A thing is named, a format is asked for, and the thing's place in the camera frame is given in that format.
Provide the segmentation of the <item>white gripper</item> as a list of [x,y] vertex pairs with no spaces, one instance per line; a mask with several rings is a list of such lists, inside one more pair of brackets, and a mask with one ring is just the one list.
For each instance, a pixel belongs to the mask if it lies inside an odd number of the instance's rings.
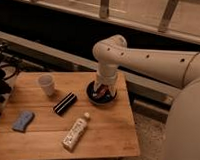
[[94,83],[94,91],[100,88],[101,85],[107,85],[112,96],[115,95],[114,84],[118,78],[118,66],[115,64],[99,64],[97,69],[97,80]]

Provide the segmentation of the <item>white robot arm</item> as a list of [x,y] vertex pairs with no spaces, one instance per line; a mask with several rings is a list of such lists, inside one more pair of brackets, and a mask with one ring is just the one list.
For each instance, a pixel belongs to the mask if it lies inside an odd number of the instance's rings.
[[96,98],[116,92],[118,66],[179,88],[168,115],[161,160],[200,160],[200,53],[129,49],[118,34],[95,43],[93,55],[98,61]]

